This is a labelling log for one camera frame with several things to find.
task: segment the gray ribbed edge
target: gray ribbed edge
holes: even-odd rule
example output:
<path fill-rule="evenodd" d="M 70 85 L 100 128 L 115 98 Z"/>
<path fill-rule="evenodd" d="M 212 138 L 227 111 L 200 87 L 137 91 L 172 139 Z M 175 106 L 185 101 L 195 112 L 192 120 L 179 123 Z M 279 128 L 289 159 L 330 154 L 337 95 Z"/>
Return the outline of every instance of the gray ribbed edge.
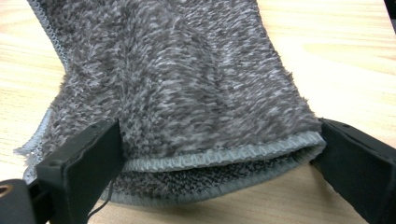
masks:
<path fill-rule="evenodd" d="M 67 56 L 64 53 L 64 47 L 62 47 L 61 42 L 59 41 L 58 37 L 55 34 L 55 31 L 53 30 L 52 26 L 50 25 L 50 21 L 40 5 L 39 2 L 36 0 L 27 0 L 29 3 L 30 7 L 32 8 L 33 12 L 35 13 L 35 16 L 38 18 L 38 20 L 41 23 L 41 26 L 43 27 L 44 31 L 46 32 L 47 36 L 49 37 L 50 42 L 52 43 L 52 46 L 55 48 L 56 53 L 58 54 L 58 57 L 61 59 L 62 64 L 64 65 L 64 69 L 67 68 L 68 62 L 67 62 Z"/>
<path fill-rule="evenodd" d="M 282 175 L 287 171 L 313 160 L 320 152 L 322 152 L 325 147 L 325 142 L 323 140 L 315 147 L 309 147 L 302 149 L 298 152 L 296 156 L 287 157 L 284 160 L 276 163 L 272 167 L 268 167 L 264 171 L 257 174 L 247 176 L 245 178 L 237 179 L 228 183 L 221 184 L 217 187 L 206 189 L 202 192 L 195 192 L 188 195 L 173 195 L 167 197 L 166 199 L 158 199 L 151 197 L 140 197 L 137 195 L 127 195 L 125 193 L 113 192 L 111 197 L 111 202 L 114 203 L 127 203 L 137 206 L 173 206 L 183 203 L 197 203 L 200 201 L 212 199 L 219 197 L 221 195 L 237 191 L 239 189 L 245 189 L 253 185 L 260 184 L 264 181 L 270 180 L 274 177 Z M 108 194 L 108 189 L 106 189 L 101 198 L 105 199 Z"/>
<path fill-rule="evenodd" d="M 323 142 L 319 133 L 305 132 L 264 145 L 233 147 L 228 150 L 208 150 L 169 158 L 135 159 L 127 161 L 123 171 L 169 172 L 190 168 L 226 165 L 243 161 L 271 160 L 304 147 Z"/>
<path fill-rule="evenodd" d="M 22 147 L 14 149 L 15 154 L 26 157 L 26 165 L 28 168 L 23 174 L 23 179 L 28 184 L 35 180 L 35 165 L 42 160 L 41 140 L 49 125 L 51 113 L 52 110 L 49 108 L 29 141 L 27 141 Z"/>

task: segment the wooden table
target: wooden table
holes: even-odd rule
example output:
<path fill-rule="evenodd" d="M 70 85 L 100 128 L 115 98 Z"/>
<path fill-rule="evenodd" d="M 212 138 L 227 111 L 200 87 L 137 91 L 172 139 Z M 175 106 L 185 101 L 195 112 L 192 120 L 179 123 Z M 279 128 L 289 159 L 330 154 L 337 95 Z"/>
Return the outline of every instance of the wooden table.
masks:
<path fill-rule="evenodd" d="M 382 0 L 262 0 L 262 21 L 319 117 L 396 147 L 396 34 Z M 35 131 L 64 70 L 28 4 L 0 2 L 0 180 L 21 178 L 13 155 Z M 91 223 L 365 223 L 309 165 L 203 203 L 110 203 Z"/>

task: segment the speckled fabric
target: speckled fabric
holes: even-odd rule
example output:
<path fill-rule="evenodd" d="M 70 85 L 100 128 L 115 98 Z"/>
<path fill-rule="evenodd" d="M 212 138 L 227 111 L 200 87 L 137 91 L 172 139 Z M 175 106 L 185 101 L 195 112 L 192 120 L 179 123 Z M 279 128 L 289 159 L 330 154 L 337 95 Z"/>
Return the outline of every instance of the speckled fabric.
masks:
<path fill-rule="evenodd" d="M 261 183 L 315 158 L 319 122 L 255 1 L 30 0 L 65 76 L 20 153 L 33 166 L 104 118 L 124 157 L 112 201 L 172 205 Z"/>

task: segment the gray knit fabric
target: gray knit fabric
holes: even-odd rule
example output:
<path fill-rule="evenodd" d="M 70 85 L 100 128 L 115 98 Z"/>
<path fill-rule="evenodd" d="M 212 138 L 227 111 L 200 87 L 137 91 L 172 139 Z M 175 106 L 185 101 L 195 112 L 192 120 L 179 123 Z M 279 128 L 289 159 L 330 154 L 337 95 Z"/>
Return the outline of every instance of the gray knit fabric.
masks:
<path fill-rule="evenodd" d="M 127 160 L 112 200 L 193 203 L 315 158 L 319 122 L 265 33 L 255 1 L 30 1 L 66 75 L 35 164 L 99 119 L 120 120 Z"/>

